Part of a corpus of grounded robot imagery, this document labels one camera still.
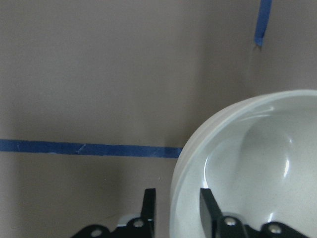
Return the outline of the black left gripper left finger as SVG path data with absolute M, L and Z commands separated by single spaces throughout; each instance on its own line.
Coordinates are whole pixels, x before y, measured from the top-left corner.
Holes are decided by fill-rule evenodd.
M 73 235 L 74 238 L 153 238 L 155 236 L 156 190 L 144 191 L 141 213 L 125 225 L 110 231 L 102 225 L 88 225 Z

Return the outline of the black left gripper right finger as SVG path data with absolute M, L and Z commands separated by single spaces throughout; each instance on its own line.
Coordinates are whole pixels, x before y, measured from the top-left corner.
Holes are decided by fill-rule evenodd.
M 208 238 L 305 238 L 306 235 L 280 223 L 262 224 L 260 230 L 251 228 L 237 217 L 224 215 L 209 188 L 200 189 L 200 218 Z

